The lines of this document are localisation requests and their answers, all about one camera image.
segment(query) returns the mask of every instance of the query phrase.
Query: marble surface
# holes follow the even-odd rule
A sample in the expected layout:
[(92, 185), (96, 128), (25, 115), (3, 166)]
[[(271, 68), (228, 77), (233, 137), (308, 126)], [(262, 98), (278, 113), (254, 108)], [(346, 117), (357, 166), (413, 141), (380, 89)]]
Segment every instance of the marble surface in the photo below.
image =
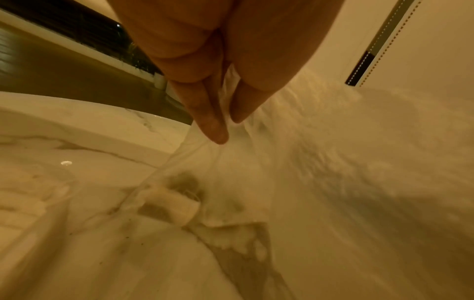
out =
[(15, 299), (241, 299), (196, 235), (119, 211), (189, 126), (101, 104), (0, 93), (0, 156), (63, 168), (80, 187), (65, 245)]

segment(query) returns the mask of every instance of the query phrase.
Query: dark wood floor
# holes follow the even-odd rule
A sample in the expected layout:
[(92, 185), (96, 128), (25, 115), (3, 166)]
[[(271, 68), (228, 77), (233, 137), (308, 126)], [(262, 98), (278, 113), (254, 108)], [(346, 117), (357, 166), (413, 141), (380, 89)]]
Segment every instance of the dark wood floor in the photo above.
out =
[(0, 22), (0, 90), (97, 102), (190, 124), (153, 84)]

